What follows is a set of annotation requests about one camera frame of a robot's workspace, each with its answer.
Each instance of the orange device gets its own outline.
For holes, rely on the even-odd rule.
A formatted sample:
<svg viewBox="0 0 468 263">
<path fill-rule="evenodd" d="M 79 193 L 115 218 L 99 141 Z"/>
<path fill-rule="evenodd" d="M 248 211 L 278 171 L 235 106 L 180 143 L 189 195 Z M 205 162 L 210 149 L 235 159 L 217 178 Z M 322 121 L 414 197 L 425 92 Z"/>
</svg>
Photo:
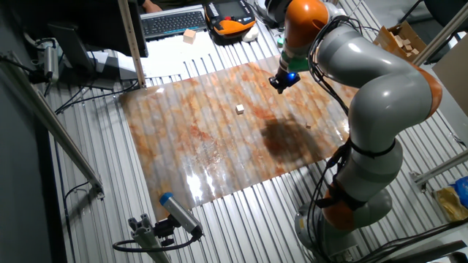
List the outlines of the orange device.
<svg viewBox="0 0 468 263">
<path fill-rule="evenodd" d="M 309 46 L 327 22 L 327 7 L 320 0 L 292 0 L 284 19 L 288 47 Z"/>
<path fill-rule="evenodd" d="M 205 5 L 208 27 L 218 35 L 239 37 L 255 24 L 255 14 L 244 0 L 210 2 Z"/>
</svg>

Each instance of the blue cap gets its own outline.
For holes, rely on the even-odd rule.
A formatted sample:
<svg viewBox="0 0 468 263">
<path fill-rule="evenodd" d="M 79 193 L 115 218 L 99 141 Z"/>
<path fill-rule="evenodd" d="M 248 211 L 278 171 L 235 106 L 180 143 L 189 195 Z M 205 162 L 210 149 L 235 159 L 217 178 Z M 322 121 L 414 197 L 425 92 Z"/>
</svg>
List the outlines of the blue cap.
<svg viewBox="0 0 468 263">
<path fill-rule="evenodd" d="M 167 193 L 164 193 L 162 196 L 161 196 L 161 199 L 159 199 L 159 202 L 161 203 L 162 206 L 164 206 L 164 204 L 169 200 L 169 198 L 171 198 L 173 195 L 173 193 L 171 192 L 167 192 Z"/>
</svg>

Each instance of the metal grating floor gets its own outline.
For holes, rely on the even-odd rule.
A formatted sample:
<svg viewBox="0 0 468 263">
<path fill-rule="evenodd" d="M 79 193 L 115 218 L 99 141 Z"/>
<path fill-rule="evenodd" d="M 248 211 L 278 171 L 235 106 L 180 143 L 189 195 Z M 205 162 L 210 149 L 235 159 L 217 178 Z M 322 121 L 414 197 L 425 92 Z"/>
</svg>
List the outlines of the metal grating floor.
<svg viewBox="0 0 468 263">
<path fill-rule="evenodd" d="M 350 14 L 358 2 L 347 0 L 340 5 Z M 353 17 L 365 26 L 380 27 L 365 3 L 355 10 Z M 279 54 L 275 37 L 263 25 L 259 27 L 257 41 L 225 47 L 207 43 L 213 46 L 210 54 L 186 61 L 185 73 L 151 79 L 148 84 L 183 80 Z M 375 34 L 366 31 L 365 37 L 373 39 Z M 121 89 L 121 85 L 116 86 L 116 90 Z M 78 88 L 53 88 L 48 102 L 56 109 L 77 91 Z M 85 88 L 82 93 L 84 98 L 89 98 L 108 91 Z M 154 222 L 148 189 L 118 98 L 106 96 L 76 104 L 59 119 L 91 166 L 102 176 L 106 195 L 103 200 L 89 197 L 90 188 L 84 186 L 67 200 L 76 262 L 151 262 L 146 254 L 124 254 L 112 249 L 114 242 L 131 239 L 128 218 L 147 213 Z M 388 187 L 393 210 L 381 221 L 358 230 L 359 244 L 351 251 L 355 259 L 390 240 L 445 223 L 430 194 L 419 193 L 411 184 L 409 171 L 426 172 L 462 152 L 463 148 L 450 137 L 450 126 L 440 112 L 403 131 L 398 139 L 404 147 L 404 163 L 400 175 Z M 57 150 L 66 191 L 86 182 L 63 150 Z M 59 186 L 55 154 L 53 161 Z M 171 259 L 173 262 L 308 262 L 312 254 L 295 236 L 293 218 L 298 207 L 310 200 L 324 166 L 324 161 L 311 165 L 314 178 L 305 168 L 299 169 L 194 208 L 192 212 L 202 222 L 205 237 L 188 248 L 170 252 Z M 466 164 L 462 164 L 431 179 L 429 184 L 432 188 L 441 188 L 467 172 Z M 69 262 L 73 262 L 63 203 L 60 207 L 67 256 Z M 176 243 L 188 240 L 184 231 L 176 231 L 173 238 Z"/>
</svg>

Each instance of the marble-patterned mat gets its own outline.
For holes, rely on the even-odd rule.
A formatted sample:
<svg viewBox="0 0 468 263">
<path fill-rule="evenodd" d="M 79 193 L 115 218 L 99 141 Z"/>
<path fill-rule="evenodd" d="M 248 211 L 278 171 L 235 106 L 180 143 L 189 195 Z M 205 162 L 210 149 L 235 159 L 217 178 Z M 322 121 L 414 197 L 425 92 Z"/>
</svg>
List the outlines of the marble-patterned mat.
<svg viewBox="0 0 468 263">
<path fill-rule="evenodd" d="M 345 114 L 310 74 L 279 95 L 268 82 L 277 68 L 270 57 L 121 96 L 158 220 L 166 191 L 191 208 L 329 157 L 346 141 Z M 333 85 L 347 104 L 357 92 Z"/>
</svg>

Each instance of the wooden block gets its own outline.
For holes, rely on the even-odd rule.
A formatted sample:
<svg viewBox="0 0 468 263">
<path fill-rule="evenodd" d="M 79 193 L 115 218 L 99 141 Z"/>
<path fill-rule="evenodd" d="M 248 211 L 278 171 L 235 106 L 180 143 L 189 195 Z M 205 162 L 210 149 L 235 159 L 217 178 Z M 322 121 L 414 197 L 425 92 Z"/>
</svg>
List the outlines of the wooden block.
<svg viewBox="0 0 468 263">
<path fill-rule="evenodd" d="M 396 35 L 395 36 L 395 41 L 396 41 L 396 44 L 399 46 L 399 47 L 403 47 L 403 40 L 401 39 L 401 37 L 399 35 Z"/>
<path fill-rule="evenodd" d="M 412 50 L 412 47 L 410 45 L 404 45 L 403 46 L 404 51 L 410 52 Z"/>
<path fill-rule="evenodd" d="M 184 42 L 188 43 L 188 44 L 193 44 L 193 42 L 195 41 L 195 34 L 196 33 L 197 32 L 195 32 L 193 30 L 187 29 L 184 32 Z"/>
<path fill-rule="evenodd" d="M 235 112 L 237 115 L 244 113 L 244 106 L 242 106 L 242 104 L 235 106 Z"/>
<path fill-rule="evenodd" d="M 396 35 L 395 39 L 396 39 L 396 41 L 400 41 L 401 43 L 403 43 L 403 39 L 401 39 L 401 37 L 399 35 Z"/>
</svg>

